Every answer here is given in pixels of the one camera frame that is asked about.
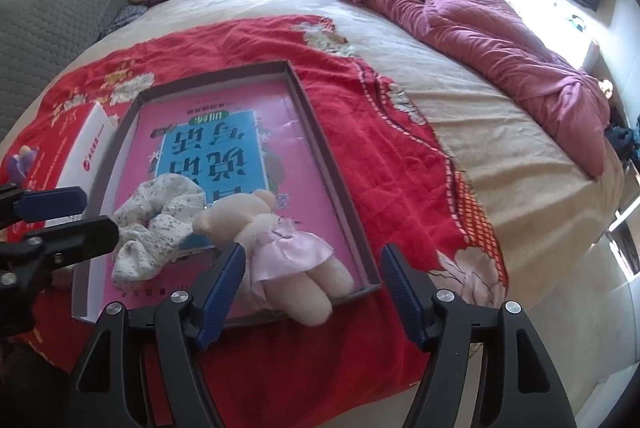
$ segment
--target white scrunchie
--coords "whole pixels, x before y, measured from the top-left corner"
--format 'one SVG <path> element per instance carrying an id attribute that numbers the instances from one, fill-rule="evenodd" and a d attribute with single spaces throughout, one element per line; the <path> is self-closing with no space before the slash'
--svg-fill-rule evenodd
<path id="1" fill-rule="evenodd" d="M 120 228 L 113 284 L 126 289 L 150 280 L 174 261 L 180 244 L 193 233 L 193 217 L 204 209 L 205 197 L 196 183 L 175 173 L 143 182 L 112 217 Z"/>

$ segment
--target red and white box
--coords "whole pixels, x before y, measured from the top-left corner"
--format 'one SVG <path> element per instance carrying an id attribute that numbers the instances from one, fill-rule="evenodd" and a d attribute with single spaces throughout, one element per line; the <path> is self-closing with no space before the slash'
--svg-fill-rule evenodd
<path id="1" fill-rule="evenodd" d="M 25 178 L 25 190 L 40 191 L 79 186 L 87 196 L 115 127 L 100 104 L 84 104 L 62 113 L 47 134 Z M 9 242 L 19 242 L 27 231 L 68 223 L 81 215 L 46 223 L 19 222 L 7 231 Z"/>

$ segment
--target plush toy's head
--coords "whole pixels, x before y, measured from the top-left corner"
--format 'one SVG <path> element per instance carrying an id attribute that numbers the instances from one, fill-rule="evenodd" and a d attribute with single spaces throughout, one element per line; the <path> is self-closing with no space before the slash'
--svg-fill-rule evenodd
<path id="1" fill-rule="evenodd" d="M 276 196 L 268 190 L 228 195 L 195 216 L 193 232 L 223 246 L 232 242 L 258 215 L 270 214 L 275 208 Z"/>

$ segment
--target teddy bear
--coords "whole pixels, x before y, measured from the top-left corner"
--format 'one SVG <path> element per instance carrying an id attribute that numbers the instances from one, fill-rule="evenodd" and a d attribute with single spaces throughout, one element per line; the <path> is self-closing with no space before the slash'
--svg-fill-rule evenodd
<path id="1" fill-rule="evenodd" d="M 302 325 L 320 325 L 332 313 L 331 299 L 353 292 L 353 277 L 328 243 L 298 231 L 275 208 L 276 197 L 267 190 L 228 195 L 196 214 L 193 232 L 218 247 L 236 242 L 244 248 L 246 270 L 236 299 L 245 310 L 280 310 Z"/>

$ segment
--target gray quilted headboard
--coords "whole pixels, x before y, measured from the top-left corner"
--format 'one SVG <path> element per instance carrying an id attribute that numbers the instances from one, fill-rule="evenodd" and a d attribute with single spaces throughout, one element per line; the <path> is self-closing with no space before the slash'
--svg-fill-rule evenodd
<path id="1" fill-rule="evenodd" d="M 0 140 L 127 0 L 0 0 Z"/>

